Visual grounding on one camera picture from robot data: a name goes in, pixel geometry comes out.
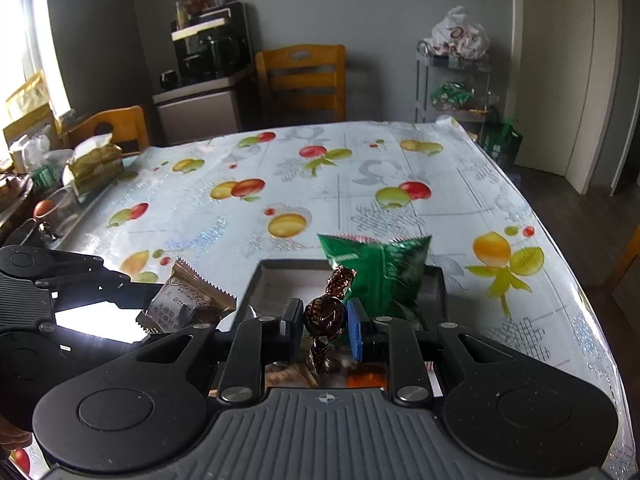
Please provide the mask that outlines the person's right hand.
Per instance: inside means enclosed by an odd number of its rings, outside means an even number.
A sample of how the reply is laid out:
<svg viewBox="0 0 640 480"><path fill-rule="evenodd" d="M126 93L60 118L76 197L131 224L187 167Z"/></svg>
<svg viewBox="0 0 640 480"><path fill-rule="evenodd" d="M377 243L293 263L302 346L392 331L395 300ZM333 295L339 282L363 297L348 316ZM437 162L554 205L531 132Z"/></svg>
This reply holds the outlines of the person's right hand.
<svg viewBox="0 0 640 480"><path fill-rule="evenodd" d="M0 460L6 460L12 451L28 448L32 444L32 434L12 425L0 416Z"/></svg>

